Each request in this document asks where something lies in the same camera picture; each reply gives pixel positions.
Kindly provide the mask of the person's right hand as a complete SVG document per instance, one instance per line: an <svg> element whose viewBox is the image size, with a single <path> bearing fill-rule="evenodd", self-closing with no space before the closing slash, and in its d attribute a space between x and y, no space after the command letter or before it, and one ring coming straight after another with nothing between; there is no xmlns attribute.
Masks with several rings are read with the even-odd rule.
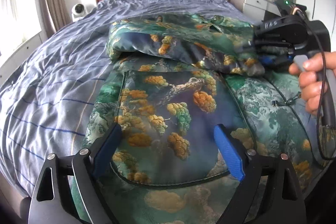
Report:
<svg viewBox="0 0 336 224"><path fill-rule="evenodd" d="M322 88L322 82L317 80L317 72L323 68L321 53L317 53L306 60L303 68L302 72L296 64L292 63L289 66L289 73L299 77L301 98L306 102L306 111L312 115L316 115Z"/></svg>

